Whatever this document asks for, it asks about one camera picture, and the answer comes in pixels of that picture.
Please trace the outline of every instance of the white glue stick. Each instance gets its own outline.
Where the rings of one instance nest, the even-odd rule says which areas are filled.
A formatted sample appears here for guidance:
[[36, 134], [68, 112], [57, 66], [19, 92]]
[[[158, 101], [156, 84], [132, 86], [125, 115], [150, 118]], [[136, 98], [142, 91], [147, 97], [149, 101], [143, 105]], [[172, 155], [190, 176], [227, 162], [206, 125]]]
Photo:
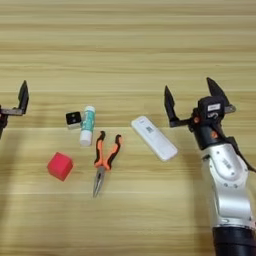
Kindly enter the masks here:
[[95, 121], [95, 108], [88, 106], [84, 110], [84, 118], [80, 135], [80, 144], [82, 146], [90, 146], [92, 144], [92, 134]]

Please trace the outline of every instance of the orange plier handle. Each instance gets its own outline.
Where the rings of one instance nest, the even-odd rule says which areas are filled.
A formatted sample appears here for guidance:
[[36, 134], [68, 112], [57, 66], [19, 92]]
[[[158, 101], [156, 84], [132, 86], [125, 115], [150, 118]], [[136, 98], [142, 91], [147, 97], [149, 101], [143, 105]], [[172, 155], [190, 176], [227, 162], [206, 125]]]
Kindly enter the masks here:
[[110, 171], [112, 168], [112, 162], [114, 161], [114, 159], [116, 158], [120, 148], [121, 148], [121, 144], [122, 144], [122, 136], [120, 134], [118, 134], [116, 136], [115, 139], [115, 145], [110, 153], [110, 155], [108, 156], [108, 158], [106, 160], [104, 160], [103, 157], [103, 141], [106, 137], [106, 133], [104, 131], [101, 131], [101, 135], [100, 137], [97, 139], [96, 142], [96, 160], [94, 162], [94, 166], [96, 168], [100, 167], [100, 166], [104, 166], [105, 169], [107, 171]]

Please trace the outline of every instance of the red cube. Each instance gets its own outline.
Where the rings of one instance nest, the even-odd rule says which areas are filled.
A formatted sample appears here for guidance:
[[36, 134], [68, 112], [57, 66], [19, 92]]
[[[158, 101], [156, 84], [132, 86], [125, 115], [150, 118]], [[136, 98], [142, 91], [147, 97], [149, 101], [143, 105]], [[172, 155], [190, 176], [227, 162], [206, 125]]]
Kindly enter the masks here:
[[64, 181], [73, 168], [73, 161], [70, 157], [56, 153], [48, 164], [48, 171], [59, 180]]

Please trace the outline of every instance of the white rectangular object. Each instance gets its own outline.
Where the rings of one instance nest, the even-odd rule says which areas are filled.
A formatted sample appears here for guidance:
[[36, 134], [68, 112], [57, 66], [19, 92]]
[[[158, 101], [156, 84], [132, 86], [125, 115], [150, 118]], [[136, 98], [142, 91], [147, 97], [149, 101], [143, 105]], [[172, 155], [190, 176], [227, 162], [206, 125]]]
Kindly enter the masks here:
[[178, 153], [177, 148], [147, 117], [140, 116], [131, 125], [162, 161], [167, 161]]

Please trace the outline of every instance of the small black box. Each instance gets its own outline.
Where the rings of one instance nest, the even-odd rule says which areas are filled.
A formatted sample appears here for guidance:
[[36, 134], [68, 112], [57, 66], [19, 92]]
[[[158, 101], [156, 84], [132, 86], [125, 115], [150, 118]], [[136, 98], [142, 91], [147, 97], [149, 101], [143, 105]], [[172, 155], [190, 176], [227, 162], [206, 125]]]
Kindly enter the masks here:
[[79, 128], [82, 118], [80, 112], [72, 112], [66, 114], [66, 121], [69, 129]]

